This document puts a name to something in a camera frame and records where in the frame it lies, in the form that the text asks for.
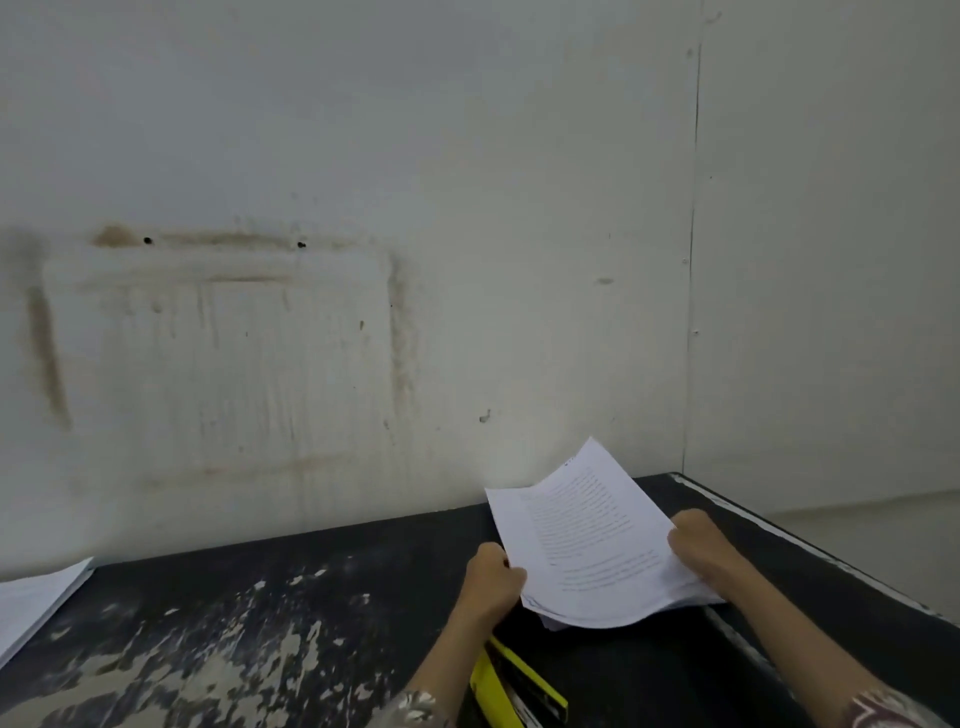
patterned sleeve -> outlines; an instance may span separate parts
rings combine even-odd
[[[840,725],[842,728],[949,728],[927,707],[890,689],[858,695]]]
[[[403,691],[376,713],[367,728],[454,728],[433,695]]]

table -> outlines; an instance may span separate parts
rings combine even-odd
[[[878,677],[960,725],[960,628],[691,480],[637,485],[667,515],[709,511]],[[483,504],[97,569],[0,671],[0,727],[362,727],[494,539]],[[497,634],[571,726],[810,725],[728,605],[560,633],[516,609]],[[471,699],[459,723],[483,724]]]

worn paint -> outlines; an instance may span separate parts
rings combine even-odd
[[[258,605],[272,597],[261,591],[264,586],[261,580],[239,598],[225,598],[199,614],[182,616],[180,608],[167,609],[164,616],[177,614],[174,619],[179,621],[159,621],[146,631],[141,622],[120,649],[79,653],[60,674],[39,682],[61,689],[21,701],[0,714],[0,726],[65,728],[106,720],[124,728],[282,728],[316,695],[321,700],[334,692],[358,700],[386,699],[390,686],[381,677],[382,669],[364,670],[363,678],[354,672],[356,654],[324,654],[337,641],[326,635],[322,619],[307,619],[313,611],[305,601],[309,592],[291,592],[280,612],[265,621]],[[104,609],[97,613],[107,614]],[[122,629],[125,619],[114,618],[112,624]],[[204,635],[199,641],[198,629]],[[360,629],[366,632],[369,627]],[[61,636],[65,633],[58,630]],[[375,654],[367,657],[375,659]],[[321,661],[336,672],[335,681],[332,675],[326,677],[326,670],[318,670]],[[355,681],[344,679],[354,674]],[[346,707],[339,717],[349,722],[353,712]]]

yellow object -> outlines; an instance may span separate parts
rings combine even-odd
[[[488,650],[492,651],[493,660]],[[501,665],[500,672],[497,671],[494,661]],[[511,686],[511,679],[522,682],[522,688],[531,693],[560,722],[566,723],[566,698],[537,675],[512,649],[496,637],[490,637],[473,666],[470,689],[473,690],[480,710],[491,728],[536,728],[540,725],[529,710],[523,711],[523,719],[517,714],[511,696],[518,701],[520,709],[525,706]]]

paper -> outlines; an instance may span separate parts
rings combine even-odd
[[[521,601],[556,622],[605,628],[662,609],[722,601],[666,541],[673,524],[590,438],[529,488],[488,490]]]
[[[89,566],[85,559],[55,573],[0,583],[0,667],[89,578]]]

